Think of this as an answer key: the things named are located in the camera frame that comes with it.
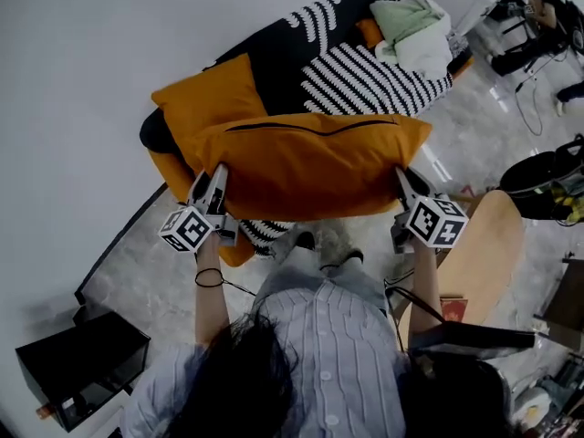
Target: white cube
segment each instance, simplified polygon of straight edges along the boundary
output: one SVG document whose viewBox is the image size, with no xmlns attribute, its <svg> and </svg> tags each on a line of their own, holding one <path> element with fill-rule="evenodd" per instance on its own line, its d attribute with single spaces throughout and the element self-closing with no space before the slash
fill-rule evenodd
<svg viewBox="0 0 584 438">
<path fill-rule="evenodd" d="M 194 207 L 170 213 L 158 235 L 177 252 L 196 252 L 213 227 Z"/>
<path fill-rule="evenodd" d="M 453 248 L 463 233 L 468 217 L 450 200 L 419 196 L 406 227 L 432 248 Z"/>
</svg>

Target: black cabinet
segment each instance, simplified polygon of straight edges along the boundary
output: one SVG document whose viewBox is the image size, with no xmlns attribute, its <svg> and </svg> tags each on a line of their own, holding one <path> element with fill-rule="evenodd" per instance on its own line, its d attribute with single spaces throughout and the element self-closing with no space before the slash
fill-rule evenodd
<svg viewBox="0 0 584 438">
<path fill-rule="evenodd" d="M 16 354 L 28 388 L 70 432 L 143 372 L 149 341 L 110 312 Z"/>
</svg>

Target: gray wall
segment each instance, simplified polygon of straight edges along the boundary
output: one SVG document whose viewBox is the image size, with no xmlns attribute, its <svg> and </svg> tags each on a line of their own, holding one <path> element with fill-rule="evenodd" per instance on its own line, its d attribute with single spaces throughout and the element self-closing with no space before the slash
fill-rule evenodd
<svg viewBox="0 0 584 438">
<path fill-rule="evenodd" d="M 312 1 L 0 0 L 0 419 L 15 435 L 66 436 L 36 418 L 14 348 L 68 325 L 82 277 L 162 183 L 138 140 L 151 92 Z"/>
</svg>

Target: blue shirt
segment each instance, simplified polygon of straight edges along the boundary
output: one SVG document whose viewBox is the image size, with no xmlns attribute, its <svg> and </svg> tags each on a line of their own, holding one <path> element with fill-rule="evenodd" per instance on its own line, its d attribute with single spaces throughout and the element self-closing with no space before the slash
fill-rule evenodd
<svg viewBox="0 0 584 438">
<path fill-rule="evenodd" d="M 285 352 L 298 358 L 292 371 L 297 400 L 282 436 L 405 435 L 397 387 L 404 363 L 378 308 L 326 280 L 317 292 L 277 292 L 260 309 L 277 321 Z M 125 438 L 162 435 L 186 401 L 185 385 L 202 354 L 201 348 L 183 348 L 144 373 L 124 412 Z"/>
</svg>

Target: woman's right arm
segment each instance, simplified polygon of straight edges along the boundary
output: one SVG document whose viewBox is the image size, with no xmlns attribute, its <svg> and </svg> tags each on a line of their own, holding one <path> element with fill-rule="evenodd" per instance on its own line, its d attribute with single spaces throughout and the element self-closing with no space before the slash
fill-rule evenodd
<svg viewBox="0 0 584 438">
<path fill-rule="evenodd" d="M 413 293 L 426 302 L 430 307 L 441 313 L 440 293 L 438 291 L 438 271 L 436 269 L 436 253 L 433 248 L 428 248 L 417 237 L 413 238 Z M 410 333 L 412 335 L 424 332 L 440 324 L 440 321 L 433 317 L 423 308 L 412 304 L 412 314 L 410 316 Z"/>
</svg>

